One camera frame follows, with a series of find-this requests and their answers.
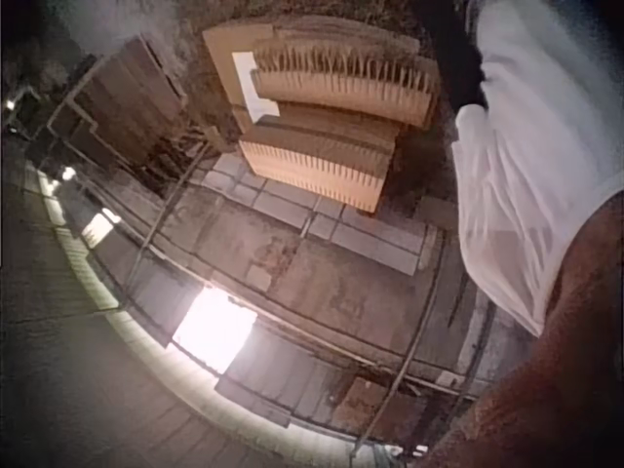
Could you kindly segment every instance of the white shirt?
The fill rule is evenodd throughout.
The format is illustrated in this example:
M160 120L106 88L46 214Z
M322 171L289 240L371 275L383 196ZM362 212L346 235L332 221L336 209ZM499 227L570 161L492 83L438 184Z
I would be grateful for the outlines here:
M539 0L482 11L489 109L460 109L453 145L459 236L477 285L535 335L566 251L624 190L624 95L591 26Z

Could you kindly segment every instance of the wall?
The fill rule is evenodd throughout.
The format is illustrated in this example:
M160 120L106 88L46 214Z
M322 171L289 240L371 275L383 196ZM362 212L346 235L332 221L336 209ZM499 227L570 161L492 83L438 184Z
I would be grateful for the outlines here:
M98 312L60 244L37 175L3 141L2 440L5 466L284 466L170 393Z

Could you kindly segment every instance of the light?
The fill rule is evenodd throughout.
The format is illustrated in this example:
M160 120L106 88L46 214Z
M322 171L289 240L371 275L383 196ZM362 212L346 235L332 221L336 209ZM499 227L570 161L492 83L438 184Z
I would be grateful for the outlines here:
M117 214L115 214L114 212L112 212L111 210L109 210L108 208L104 208L102 211L102 213L104 213L104 215L113 223L113 224L117 224L119 221L121 221L121 217L118 216Z
M189 308L174 340L210 368L224 373L245 344L255 318L253 311L230 302L225 292L204 289Z
M62 179L65 181L72 180L76 176L76 171L74 168L65 168L62 172Z
M121 217L108 208L104 208L101 213L96 214L82 231L82 237L89 249L93 249L103 241L108 233L113 230L113 224L117 224L119 221L121 221Z

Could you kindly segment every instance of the stone tile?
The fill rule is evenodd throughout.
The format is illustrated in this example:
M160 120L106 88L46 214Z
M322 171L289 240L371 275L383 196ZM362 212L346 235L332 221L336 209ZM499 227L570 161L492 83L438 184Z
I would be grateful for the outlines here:
M264 192L257 197L253 208L299 229L310 214L310 210Z
M217 192L227 193L234 186L234 179L229 175L210 171L202 181L205 187L216 190Z
M321 200L319 201L319 205L316 207L316 211L325 216L332 217L333 219L340 219L340 213L343 208L343 203L321 196Z
M317 214L314 217L314 221L312 221L309 232L310 234L328 241L332 236L333 230L335 229L337 223L338 221L331 219L330 217L323 214Z
M390 226L385 222L359 214L353 207L345 207L342 211L342 221L361 231L372 234L394 246L400 247L414 254L420 253L423 239L421 236Z
M307 208L313 208L319 198L316 193L308 192L302 188L276 180L269 180L266 182L264 190Z
M238 184L228 194L228 198L231 198L235 202L241 203L246 207L250 207L254 204L255 197L257 197L257 190L253 190L246 185Z
M238 177L247 168L245 160L237 153L222 154L213 167L214 171Z
M191 175L191 178L189 180L190 183L194 184L194 185L201 185L202 184L202 180L204 180L204 178L206 178L206 173L208 171L203 170L203 169L196 169L195 171L193 171L193 174Z
M253 288L264 291L269 291L273 277L264 269L259 266L252 265L250 271L248 271L245 278L245 282Z
M331 236L331 241L406 275L411 276L416 271L416 263L418 262L416 255L344 224L338 224L333 236Z
M255 175L254 173L250 172L245 173L245 175L243 175L243 178L241 178L241 183L244 183L245 185L252 188L257 188L258 190L262 188L264 182L266 182L266 178L260 177L259 175Z

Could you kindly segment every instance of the person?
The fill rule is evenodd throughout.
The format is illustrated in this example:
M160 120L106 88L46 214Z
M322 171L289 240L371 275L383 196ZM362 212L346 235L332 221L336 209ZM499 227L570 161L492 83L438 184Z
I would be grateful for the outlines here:
M620 466L624 74L615 41L580 0L486 1L476 46L450 0L412 5L456 114L466 269L539 336L424 466Z

